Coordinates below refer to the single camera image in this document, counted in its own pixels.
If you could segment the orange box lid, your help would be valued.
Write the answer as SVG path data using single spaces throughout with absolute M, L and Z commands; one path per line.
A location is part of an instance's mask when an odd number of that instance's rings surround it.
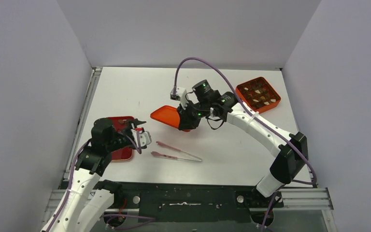
M 177 108 L 175 107 L 164 105 L 153 111 L 150 114 L 150 117 L 153 120 L 179 130 L 180 116 L 177 112 Z

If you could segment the pink silicone tongs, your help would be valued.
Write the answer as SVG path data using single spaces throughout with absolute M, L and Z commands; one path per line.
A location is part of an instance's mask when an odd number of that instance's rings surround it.
M 157 146 L 159 146 L 161 148 L 169 150 L 170 153 L 166 154 L 166 153 L 161 153 L 161 152 L 158 152 L 158 151 L 152 151 L 151 155 L 155 158 L 186 161 L 186 162 L 197 162 L 197 163 L 203 162 L 202 158 L 200 158 L 196 155 L 190 154 L 188 152 L 185 152 L 185 151 L 183 151 L 179 148 L 176 148 L 174 146 L 163 143 L 161 141 L 157 141 L 156 144 L 157 144 Z

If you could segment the orange compartment chocolate box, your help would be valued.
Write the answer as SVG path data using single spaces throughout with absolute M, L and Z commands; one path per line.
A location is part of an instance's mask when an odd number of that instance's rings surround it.
M 280 95 L 264 77 L 257 77 L 241 83 L 236 86 L 235 90 L 251 109 L 260 114 L 275 108 L 281 101 Z M 261 94 L 255 93 L 255 90 L 259 90 Z

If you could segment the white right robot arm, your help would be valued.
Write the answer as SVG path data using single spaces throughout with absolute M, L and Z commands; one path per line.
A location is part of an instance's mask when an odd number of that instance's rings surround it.
M 212 117 L 214 121 L 227 122 L 246 132 L 274 157 L 252 193 L 253 202 L 265 206 L 271 201 L 271 195 L 283 185 L 290 184 L 305 166 L 308 159 L 306 136 L 300 132 L 292 134 L 270 123 L 239 102 L 233 92 L 220 94 L 213 90 L 207 80 L 195 84 L 192 93 L 198 99 L 196 103 L 188 98 L 190 93 L 185 88 L 174 86 L 170 92 L 170 98 L 180 102 L 177 107 L 179 130 L 196 129 L 202 118 Z

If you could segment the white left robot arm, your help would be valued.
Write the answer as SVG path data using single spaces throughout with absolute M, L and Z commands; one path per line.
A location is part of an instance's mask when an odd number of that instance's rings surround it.
M 106 209 L 125 203 L 122 184 L 101 180 L 114 151 L 137 151 L 151 144 L 151 136 L 136 118 L 116 129 L 111 118 L 94 122 L 91 138 L 73 158 L 69 183 L 56 210 L 42 227 L 43 232 L 88 232 Z

